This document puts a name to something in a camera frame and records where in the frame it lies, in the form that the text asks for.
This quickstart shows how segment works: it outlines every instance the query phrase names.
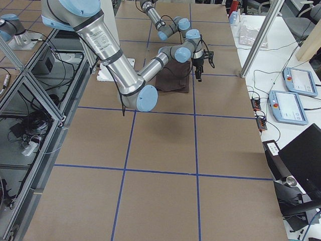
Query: blue tape line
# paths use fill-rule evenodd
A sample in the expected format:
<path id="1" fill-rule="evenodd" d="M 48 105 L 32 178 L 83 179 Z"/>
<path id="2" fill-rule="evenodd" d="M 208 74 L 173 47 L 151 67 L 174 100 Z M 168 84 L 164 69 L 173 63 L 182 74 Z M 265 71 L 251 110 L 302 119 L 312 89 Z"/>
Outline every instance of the blue tape line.
<path id="1" fill-rule="evenodd" d="M 2 10 L 4 10 L 4 9 L 7 9 L 7 7 L 13 2 L 14 0 L 11 0 L 7 5 L 5 5 L 4 6 L 4 8 L 3 9 L 1 9 L 1 11 L 0 12 L 2 12 Z"/>
<path id="2" fill-rule="evenodd" d="M 103 107 L 89 107 L 89 106 L 79 106 L 81 109 L 100 109 L 100 110 L 116 110 L 122 111 L 122 109 L 117 108 L 103 108 Z M 176 115 L 192 115 L 192 116 L 206 116 L 206 117 L 218 117 L 218 118 L 236 118 L 236 119 L 255 119 L 254 117 L 244 117 L 244 116 L 229 116 L 229 115 L 216 115 L 216 114 L 193 114 L 193 113 L 175 113 L 175 112 L 158 112 L 158 111 L 150 111 L 150 112 L 141 112 L 140 113 L 155 113 L 155 114 L 176 114 Z"/>
<path id="3" fill-rule="evenodd" d="M 78 108 L 80 109 L 102 109 L 102 110 L 117 110 L 117 111 L 122 111 L 122 109 L 116 109 L 116 108 L 103 108 L 103 107 L 90 107 L 90 106 L 79 106 Z M 135 112 L 132 109 L 127 109 L 126 111 L 130 111 L 130 112 Z"/>
<path id="4" fill-rule="evenodd" d="M 32 4 L 32 1 L 30 1 L 30 3 L 21 11 L 21 13 L 19 13 L 17 16 L 19 16 L 20 14 L 22 14 L 26 9 L 27 9 L 27 7 L 29 7 L 30 6 L 30 4 Z"/>
<path id="5" fill-rule="evenodd" d="M 71 165 L 71 164 L 55 164 L 55 167 L 76 167 L 76 168 L 87 168 L 87 169 L 103 169 L 113 171 L 123 171 L 123 168 L 116 167 L 99 167 L 99 166 L 87 166 L 87 165 Z"/>
<path id="6" fill-rule="evenodd" d="M 197 21 L 197 20 L 193 20 L 193 22 L 196 23 L 213 23 L 213 24 L 230 24 L 229 22 L 216 22 L 216 21 Z"/>
<path id="7" fill-rule="evenodd" d="M 212 174 L 199 174 L 199 176 L 200 177 L 229 178 L 229 179 L 258 180 L 258 181 L 273 181 L 272 178 L 261 178 L 261 177 L 240 177 L 240 176 L 225 176 L 225 175 L 212 175 Z"/>
<path id="8" fill-rule="evenodd" d="M 167 171 L 153 171 L 153 170 L 141 170 L 141 169 L 126 169 L 126 171 L 127 172 L 145 172 L 145 173 L 196 176 L 195 173 L 187 173 L 187 172 L 167 172 Z"/>
<path id="9" fill-rule="evenodd" d="M 132 124 L 131 124 L 130 136 L 129 136 L 129 141 L 128 141 L 128 148 L 127 148 L 126 159 L 125 159 L 125 164 L 124 164 L 124 171 L 122 173 L 120 190 L 119 190 L 117 207 L 116 207 L 116 213 L 115 213 L 115 219 L 114 219 L 114 225 L 112 228 L 112 233 L 111 233 L 111 238 L 110 238 L 111 241 L 114 240 L 114 235 L 115 235 L 116 223 L 117 223 L 117 218 L 118 218 L 118 211 L 119 211 L 119 206 L 120 206 L 120 199 L 121 199 L 122 189 L 123 189 L 124 181 L 125 181 L 126 167 L 127 167 L 128 156 L 129 156 L 132 133 L 134 130 L 134 125 L 135 125 L 135 119 L 136 119 L 136 112 L 134 113 L 134 117 L 132 119 Z"/>
<path id="10" fill-rule="evenodd" d="M 195 164 L 196 164 L 196 191 L 197 191 L 197 216 L 199 228 L 199 241 L 202 241 L 202 227 L 201 227 L 201 205 L 200 205 L 200 181 L 199 181 L 199 160 L 198 160 L 198 143 L 197 143 L 197 123 L 196 123 L 196 98 L 195 98 L 195 82 L 194 70 L 192 71 L 193 82 L 193 109 L 194 109 L 194 139 L 195 139 Z"/>
<path id="11" fill-rule="evenodd" d="M 31 24 L 31 26 L 29 27 L 29 29 L 31 29 L 32 28 L 32 26 L 35 24 L 35 23 L 38 23 L 38 19 L 39 18 L 41 18 L 41 15 L 36 19 L 36 21 L 33 23 L 33 24 Z"/>
<path id="12" fill-rule="evenodd" d="M 214 114 L 195 114 L 195 115 L 196 116 L 207 116 L 207 117 L 236 118 L 236 119 L 255 119 L 255 117 L 214 115 Z"/>
<path id="13" fill-rule="evenodd" d="M 141 40 L 119 40 L 120 42 L 134 42 L 134 43 L 148 43 L 147 41 Z M 149 41 L 151 44 L 164 44 L 164 42 Z M 166 42 L 167 44 L 181 44 L 176 42 Z M 220 46 L 220 47 L 235 47 L 235 45 L 225 45 L 225 44 L 207 44 L 208 46 Z"/>
<path id="14" fill-rule="evenodd" d="M 171 175 L 182 175 L 182 176 L 199 176 L 199 177 L 215 177 L 215 178 L 227 178 L 227 179 L 273 181 L 273 179 L 271 179 L 271 178 L 262 178 L 262 177 L 241 177 L 241 176 L 226 176 L 226 175 L 215 175 L 215 174 L 196 174 L 196 173 L 187 173 L 187 172 L 155 171 L 155 170 L 127 169 L 127 168 L 123 169 L 123 168 L 117 168 L 117 167 L 101 167 L 101 166 L 86 166 L 86 165 L 72 165 L 72 164 L 54 164 L 54 166 L 55 167 L 85 168 L 85 169 L 102 169 L 102 170 L 111 170 L 111 171 L 171 174 Z"/>

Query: wire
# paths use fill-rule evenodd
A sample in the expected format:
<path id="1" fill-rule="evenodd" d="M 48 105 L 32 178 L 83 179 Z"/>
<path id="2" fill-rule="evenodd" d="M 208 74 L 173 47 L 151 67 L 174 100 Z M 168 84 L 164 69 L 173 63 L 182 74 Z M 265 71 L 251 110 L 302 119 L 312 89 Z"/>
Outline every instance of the wire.
<path id="1" fill-rule="evenodd" d="M 277 49 L 260 49 L 260 51 L 272 51 L 272 50 L 279 50 L 279 49 L 282 49 L 282 48 L 285 48 L 285 47 L 288 47 L 292 44 L 296 43 L 296 41 L 294 41 L 293 43 L 290 43 L 288 45 L 285 45 L 285 46 L 282 46 L 282 47 L 279 47 Z M 248 48 L 248 49 L 245 49 L 245 48 L 237 48 L 237 49 L 244 49 L 244 50 L 250 50 L 251 48 Z"/>
<path id="2" fill-rule="evenodd" d="M 282 73 L 282 72 L 280 72 L 280 71 L 265 72 L 265 71 L 262 71 L 262 70 L 259 70 L 259 69 L 254 70 L 254 72 L 253 72 L 253 77 L 254 77 L 254 89 L 257 89 L 257 90 L 262 91 L 263 93 L 266 93 L 267 95 L 269 95 L 269 93 L 268 93 L 268 92 L 266 92 L 266 91 L 264 91 L 264 90 L 259 89 L 259 88 L 257 88 L 257 87 L 256 87 L 256 79 L 255 79 L 255 72 L 256 72 L 256 71 L 258 71 L 258 72 L 262 72 L 262 73 L 265 73 L 265 74 L 274 74 L 274 73 Z"/>
<path id="3" fill-rule="evenodd" d="M 135 0 L 135 5 L 136 5 L 136 8 L 138 9 L 138 11 L 142 12 L 143 14 L 145 13 L 145 12 L 143 12 L 142 10 L 140 10 L 140 9 L 137 7 L 137 0 Z"/>
<path id="4" fill-rule="evenodd" d="M 307 232 L 309 231 L 309 229 L 310 229 L 310 227 L 311 227 L 311 224 L 313 223 L 313 220 L 316 218 L 316 216 L 318 215 L 318 214 L 320 214 L 321 213 L 321 210 L 319 211 L 319 212 L 317 212 L 314 216 L 313 216 L 313 218 L 311 219 L 311 221 L 310 221 L 310 223 L 309 223 L 309 225 L 307 226 L 307 229 L 306 229 L 306 231 L 305 231 L 305 233 L 304 233 L 304 236 L 303 236 L 303 238 L 302 238 L 302 241 L 304 241 L 304 239 L 305 239 L 305 237 L 306 237 L 306 235 L 307 235 Z"/>
<path id="5" fill-rule="evenodd" d="M 319 107 L 319 108 L 304 108 L 304 110 L 317 110 L 317 109 L 321 109 L 321 107 Z"/>
<path id="6" fill-rule="evenodd" d="M 279 132 L 279 137 L 278 137 L 278 139 L 275 141 L 275 142 L 278 142 L 279 140 L 280 140 L 280 138 L 281 138 L 281 131 L 279 130 L 279 128 L 278 127 L 276 127 L 274 124 L 272 124 L 271 122 L 268 122 L 268 121 L 266 121 L 267 123 L 269 123 L 269 124 L 271 124 L 272 126 L 274 126 L 276 129 L 277 129 L 277 131 Z"/>
<path id="7" fill-rule="evenodd" d="M 0 67 L 0 69 L 3 69 L 3 70 L 5 70 L 7 73 L 8 73 L 8 75 L 11 75 L 10 73 L 9 73 L 9 71 L 7 71 L 7 69 L 5 69 L 5 68 L 2 68 L 2 67 Z"/>
<path id="8" fill-rule="evenodd" d="M 1 183 L 1 191 L 2 191 L 2 197 L 1 197 L 1 200 L 0 200 L 0 211 L 1 211 L 2 203 L 3 203 L 3 200 L 5 198 L 5 187 L 4 187 L 4 184 L 2 182 L 2 176 L 0 176 L 0 183 Z"/>
<path id="9" fill-rule="evenodd" d="M 56 151 L 58 151 L 59 149 L 61 149 L 62 148 L 62 146 L 61 147 L 59 147 L 59 148 L 57 148 L 56 150 L 54 150 L 54 151 L 52 151 L 52 152 L 45 152 L 44 154 L 52 154 L 52 153 L 54 153 L 54 152 L 56 152 Z"/>
<path id="10" fill-rule="evenodd" d="M 120 102 L 121 102 L 122 116 L 125 116 L 126 105 L 124 104 L 124 102 L 123 102 L 123 100 L 122 100 L 122 93 L 121 93 L 120 90 L 119 90 L 117 81 L 116 81 L 114 75 L 112 74 L 112 72 L 113 72 L 114 74 L 116 74 L 116 73 L 115 73 L 112 69 L 110 69 L 110 68 L 108 67 L 108 65 L 106 65 L 106 68 L 107 68 L 107 70 L 109 71 L 110 75 L 112 76 L 112 78 L 113 78 L 113 80 L 114 80 L 114 83 L 115 83 L 115 85 L 116 85 L 116 88 L 117 88 L 117 91 L 118 91 L 118 94 L 119 94 L 119 98 L 120 98 Z"/>

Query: electrical cable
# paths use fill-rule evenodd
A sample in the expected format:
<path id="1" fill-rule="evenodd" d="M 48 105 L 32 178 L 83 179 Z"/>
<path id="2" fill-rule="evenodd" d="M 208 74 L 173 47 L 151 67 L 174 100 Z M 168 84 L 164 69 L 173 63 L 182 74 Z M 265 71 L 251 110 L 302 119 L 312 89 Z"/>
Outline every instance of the electrical cable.
<path id="1" fill-rule="evenodd" d="M 2 182 L 2 176 L 0 176 L 0 183 L 1 183 L 1 192 L 2 192 L 2 196 L 1 196 L 1 200 L 0 200 L 0 211 L 1 211 L 2 203 L 3 203 L 3 200 L 5 198 L 5 187 L 4 187 L 4 184 Z"/>
<path id="2" fill-rule="evenodd" d="M 112 69 L 110 69 L 110 68 L 108 67 L 108 65 L 106 65 L 106 68 L 107 68 L 107 70 L 109 71 L 110 75 L 112 76 L 112 78 L 113 78 L 113 80 L 114 80 L 114 83 L 115 83 L 115 85 L 116 85 L 116 88 L 117 88 L 117 91 L 118 91 L 118 94 L 119 94 L 119 98 L 120 98 L 120 103 L 121 103 L 122 116 L 125 116 L 126 105 L 124 104 L 124 102 L 123 102 L 123 100 L 122 100 L 122 93 L 121 93 L 120 90 L 119 90 L 117 81 L 116 81 L 114 75 L 112 74 L 112 72 L 113 72 L 114 74 L 116 74 L 116 73 L 115 73 Z"/>
<path id="3" fill-rule="evenodd" d="M 302 241 L 304 241 L 304 239 L 305 239 L 305 237 L 306 237 L 306 235 L 307 235 L 307 232 L 309 231 L 309 229 L 310 229 L 310 227 L 311 227 L 311 225 L 312 225 L 312 223 L 313 223 L 313 220 L 316 218 L 316 216 L 317 215 L 319 215 L 321 213 L 321 210 L 319 210 L 319 212 L 317 212 L 314 216 L 313 216 L 313 218 L 311 219 L 311 221 L 310 221 L 310 223 L 309 223 L 309 225 L 307 226 L 307 229 L 306 229 L 306 231 L 305 231 L 305 233 L 304 233 L 304 236 L 303 236 L 303 238 L 302 238 Z"/>
<path id="4" fill-rule="evenodd" d="M 7 70 L 7 69 L 5 69 L 5 68 L 2 68 L 2 67 L 0 67 L 0 69 L 3 69 L 3 70 L 5 70 L 7 73 L 8 73 L 8 75 L 11 75 L 10 74 L 10 72 Z"/>
<path id="5" fill-rule="evenodd" d="M 288 45 L 285 45 L 285 46 L 279 47 L 279 48 L 277 48 L 277 49 L 260 49 L 260 51 L 272 51 L 272 50 L 279 50 L 279 49 L 282 49 L 282 48 L 288 47 L 288 46 L 290 46 L 290 45 L 292 45 L 292 44 L 294 44 L 294 43 L 296 43 L 296 41 L 294 41 L 293 43 L 290 43 L 290 44 L 288 44 Z M 249 48 L 249 49 L 245 49 L 245 48 L 237 48 L 237 49 L 251 50 L 251 48 Z"/>
<path id="6" fill-rule="evenodd" d="M 140 9 L 137 7 L 137 0 L 135 0 L 135 5 L 136 5 L 136 8 L 138 9 L 138 11 L 142 12 L 143 14 L 145 13 L 144 11 L 140 10 Z"/>
<path id="7" fill-rule="evenodd" d="M 274 126 L 276 129 L 277 129 L 277 131 L 279 132 L 279 137 L 278 137 L 278 139 L 275 141 L 275 142 L 278 142 L 279 140 L 280 140 L 280 138 L 281 138 L 281 131 L 279 130 L 279 128 L 278 127 L 276 127 L 274 124 L 272 124 L 271 122 L 268 122 L 268 121 L 266 121 L 267 123 L 269 123 L 269 124 L 271 124 L 272 126 Z"/>
<path id="8" fill-rule="evenodd" d="M 318 108 L 304 108 L 304 110 L 317 110 L 317 109 L 321 109 L 321 107 L 318 107 Z"/>

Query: robotic arm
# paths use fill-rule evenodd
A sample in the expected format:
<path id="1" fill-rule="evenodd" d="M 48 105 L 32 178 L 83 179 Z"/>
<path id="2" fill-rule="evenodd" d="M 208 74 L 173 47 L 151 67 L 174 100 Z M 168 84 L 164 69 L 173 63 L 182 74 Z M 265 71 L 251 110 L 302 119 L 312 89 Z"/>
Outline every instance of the robotic arm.
<path id="1" fill-rule="evenodd" d="M 115 78 L 120 100 L 125 107 L 150 111 L 156 105 L 157 90 L 146 83 L 171 59 L 184 63 L 192 55 L 194 59 L 202 58 L 203 51 L 201 36 L 198 30 L 190 30 L 187 19 L 178 17 L 175 18 L 173 26 L 166 26 L 150 1 L 145 1 L 142 8 L 164 35 L 169 37 L 181 30 L 186 39 L 182 45 L 161 48 L 158 55 L 138 73 L 131 67 L 105 25 L 100 0 L 42 0 L 42 18 L 44 24 L 49 27 L 75 31 L 84 38 Z"/>
<path id="2" fill-rule="evenodd" d="M 14 38 L 19 46 L 31 43 L 29 33 L 15 14 L 5 14 L 0 17 L 0 36 L 5 41 Z"/>

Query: metal frame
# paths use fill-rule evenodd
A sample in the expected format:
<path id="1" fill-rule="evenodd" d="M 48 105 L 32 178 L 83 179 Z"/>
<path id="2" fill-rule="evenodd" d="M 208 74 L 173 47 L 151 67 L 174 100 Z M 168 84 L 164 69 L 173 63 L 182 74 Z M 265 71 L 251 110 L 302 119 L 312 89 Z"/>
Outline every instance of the metal frame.
<path id="1" fill-rule="evenodd" d="M 53 30 L 46 41 L 50 43 L 49 39 L 54 38 L 57 33 L 57 30 Z M 11 240 L 13 237 L 15 239 L 17 238 L 17 240 L 23 239 L 40 200 L 40 196 L 34 194 L 34 191 L 35 189 L 45 187 L 59 151 L 52 154 L 46 154 L 46 152 L 56 150 L 62 145 L 67 129 L 64 127 L 59 129 L 58 126 L 60 126 L 61 120 L 64 118 L 65 114 L 67 115 L 65 123 L 67 125 L 70 124 L 75 113 L 74 110 L 78 106 L 80 96 L 82 95 L 90 75 L 91 66 L 88 64 L 87 55 L 83 52 L 84 59 L 80 64 L 74 81 L 70 84 L 64 101 L 61 103 L 60 108 L 58 108 L 50 99 L 40 82 L 31 73 L 31 70 L 46 49 L 47 44 L 43 43 L 32 56 L 31 60 L 29 60 L 29 62 L 24 66 L 15 53 L 10 49 L 8 44 L 0 37 L 0 50 L 2 50 L 13 65 L 20 70 L 20 74 L 17 76 L 4 97 L 0 100 L 0 113 L 3 112 L 3 110 L 5 110 L 8 104 L 13 100 L 13 97 L 17 94 L 19 88 L 21 88 L 22 85 L 25 85 L 53 118 L 51 129 L 46 136 L 41 151 L 34 160 L 34 165 L 24 182 L 23 189 L 15 201 L 16 205 L 14 209 L 12 212 L 6 213 L 7 216 L 2 216 L 1 218 L 3 228 L 0 229 L 0 240 Z M 90 62 L 93 62 L 94 59 L 92 56 L 90 56 L 90 58 Z M 7 168 L 11 170 L 20 170 L 19 167 L 10 164 L 2 166 L 2 169 Z"/>

